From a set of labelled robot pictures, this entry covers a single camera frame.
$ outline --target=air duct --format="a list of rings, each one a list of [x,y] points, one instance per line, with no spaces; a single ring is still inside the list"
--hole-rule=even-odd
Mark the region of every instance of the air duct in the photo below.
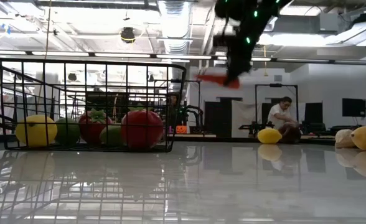
[[[164,41],[167,54],[185,55],[189,53],[188,41],[176,39],[189,37],[192,5],[192,2],[180,0],[158,1],[161,13],[162,36],[175,39]],[[172,78],[181,78],[181,71],[172,69]]]

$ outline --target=black wire basket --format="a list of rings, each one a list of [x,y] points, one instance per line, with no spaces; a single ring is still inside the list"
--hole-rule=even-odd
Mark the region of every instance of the black wire basket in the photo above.
[[[170,152],[185,76],[184,67],[166,63],[0,58],[0,91],[9,93],[0,127],[17,137],[4,146]]]

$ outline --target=floor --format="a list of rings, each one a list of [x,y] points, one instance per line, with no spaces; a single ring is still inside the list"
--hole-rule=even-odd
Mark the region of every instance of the floor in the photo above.
[[[176,142],[168,154],[0,151],[0,223],[366,223],[365,159],[220,142]]]

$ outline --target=monitor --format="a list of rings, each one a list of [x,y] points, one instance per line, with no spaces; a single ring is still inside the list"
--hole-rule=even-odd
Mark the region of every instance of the monitor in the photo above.
[[[342,116],[365,117],[365,99],[342,99]]]

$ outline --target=yellow toy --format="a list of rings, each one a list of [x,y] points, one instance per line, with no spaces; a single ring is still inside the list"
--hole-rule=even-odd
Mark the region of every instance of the yellow toy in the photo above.
[[[281,149],[277,145],[263,144],[258,148],[259,156],[267,161],[277,161],[282,155]]]
[[[24,124],[24,120],[19,121],[21,124],[18,124],[16,127],[16,137],[17,139],[24,143],[26,143],[26,126],[27,126],[27,134],[28,134],[28,146],[29,147],[43,147],[47,146],[46,140],[46,124],[45,124],[45,115],[37,114],[28,116],[26,118],[26,124]],[[49,140],[49,144],[55,139],[57,135],[57,125],[51,118],[47,118],[47,137]]]
[[[366,151],[366,126],[354,130],[350,137],[359,149]]]
[[[272,128],[263,129],[258,133],[258,139],[263,144],[276,144],[281,138],[280,132]]]

